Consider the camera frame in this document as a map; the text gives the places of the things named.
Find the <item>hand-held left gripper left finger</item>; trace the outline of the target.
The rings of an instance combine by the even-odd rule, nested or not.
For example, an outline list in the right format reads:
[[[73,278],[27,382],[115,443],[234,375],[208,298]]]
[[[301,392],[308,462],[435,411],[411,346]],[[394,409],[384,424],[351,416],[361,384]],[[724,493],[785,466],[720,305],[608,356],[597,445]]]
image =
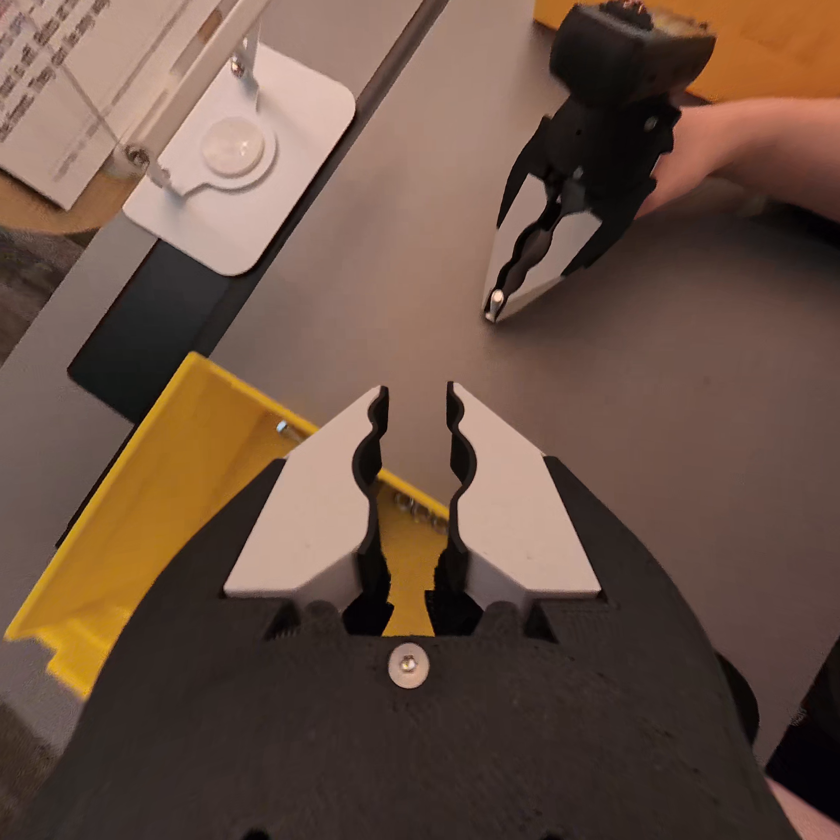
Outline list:
[[[375,483],[390,395],[378,385],[291,450],[224,584],[227,597],[331,604],[350,634],[381,636],[392,577]]]

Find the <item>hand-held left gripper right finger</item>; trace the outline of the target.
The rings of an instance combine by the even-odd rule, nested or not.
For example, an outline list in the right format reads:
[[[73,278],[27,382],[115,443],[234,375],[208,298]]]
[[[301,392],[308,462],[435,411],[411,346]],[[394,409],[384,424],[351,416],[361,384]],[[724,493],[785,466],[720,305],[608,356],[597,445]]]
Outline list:
[[[471,635],[499,602],[527,623],[537,603],[598,598],[602,585],[543,451],[454,381],[446,423],[459,486],[425,593],[434,635]]]

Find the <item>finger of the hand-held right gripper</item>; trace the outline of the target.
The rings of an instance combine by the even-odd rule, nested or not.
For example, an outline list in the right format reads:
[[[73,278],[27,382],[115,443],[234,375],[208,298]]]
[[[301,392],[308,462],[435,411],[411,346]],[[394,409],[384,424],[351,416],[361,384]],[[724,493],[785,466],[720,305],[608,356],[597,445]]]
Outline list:
[[[584,211],[563,216],[551,230],[532,231],[507,272],[500,320],[509,319],[558,286],[601,225],[599,217]]]
[[[525,240],[532,231],[541,228],[539,218],[548,206],[544,183],[537,177],[527,177],[493,238],[483,295],[484,317],[489,295],[495,289],[502,289],[508,270],[513,260],[520,256]]]

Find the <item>yellow plastic bin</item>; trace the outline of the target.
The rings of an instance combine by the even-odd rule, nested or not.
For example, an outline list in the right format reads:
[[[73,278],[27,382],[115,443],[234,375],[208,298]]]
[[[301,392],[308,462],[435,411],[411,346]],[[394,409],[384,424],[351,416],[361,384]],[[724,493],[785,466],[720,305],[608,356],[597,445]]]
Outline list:
[[[533,17],[555,32],[551,75],[591,109],[838,98],[838,1],[538,1]]]
[[[81,701],[126,623],[183,545],[318,427],[190,353],[132,434],[8,625],[48,651],[46,673]]]

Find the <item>person's right forearm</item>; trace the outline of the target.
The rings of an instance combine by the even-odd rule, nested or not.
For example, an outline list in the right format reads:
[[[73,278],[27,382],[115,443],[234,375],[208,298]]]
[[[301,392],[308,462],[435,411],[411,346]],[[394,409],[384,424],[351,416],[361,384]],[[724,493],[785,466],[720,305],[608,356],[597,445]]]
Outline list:
[[[762,98],[727,105],[718,172],[781,203],[839,221],[839,100]]]

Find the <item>cluster of steel nuts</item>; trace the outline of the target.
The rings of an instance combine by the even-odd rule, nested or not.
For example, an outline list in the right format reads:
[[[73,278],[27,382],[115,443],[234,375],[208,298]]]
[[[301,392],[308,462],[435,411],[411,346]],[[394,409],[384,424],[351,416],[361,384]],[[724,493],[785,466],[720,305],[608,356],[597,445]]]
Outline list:
[[[397,510],[410,516],[413,521],[426,525],[439,533],[447,532],[448,517],[446,515],[439,514],[436,510],[399,490],[392,493],[392,500]]]

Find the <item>black desk panel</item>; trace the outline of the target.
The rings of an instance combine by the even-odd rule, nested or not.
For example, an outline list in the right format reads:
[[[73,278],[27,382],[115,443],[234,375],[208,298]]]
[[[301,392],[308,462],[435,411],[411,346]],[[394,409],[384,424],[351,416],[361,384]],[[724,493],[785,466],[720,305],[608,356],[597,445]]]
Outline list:
[[[230,283],[156,242],[69,364],[70,379],[137,424],[192,351]]]

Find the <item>printed instruction sheet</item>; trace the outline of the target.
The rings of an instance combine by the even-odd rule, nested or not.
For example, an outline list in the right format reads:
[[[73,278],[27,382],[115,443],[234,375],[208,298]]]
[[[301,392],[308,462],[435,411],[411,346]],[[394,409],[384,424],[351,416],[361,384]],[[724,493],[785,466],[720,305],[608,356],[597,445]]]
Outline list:
[[[70,210],[217,6],[2,2],[2,170]]]

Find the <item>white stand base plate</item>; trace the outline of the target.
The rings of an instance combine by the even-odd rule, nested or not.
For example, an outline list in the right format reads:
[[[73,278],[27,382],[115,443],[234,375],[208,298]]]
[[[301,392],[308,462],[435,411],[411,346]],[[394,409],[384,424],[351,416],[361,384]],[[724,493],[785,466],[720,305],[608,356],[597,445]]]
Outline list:
[[[124,215],[224,277],[255,267],[355,116],[351,91],[257,43],[254,79],[223,69]]]

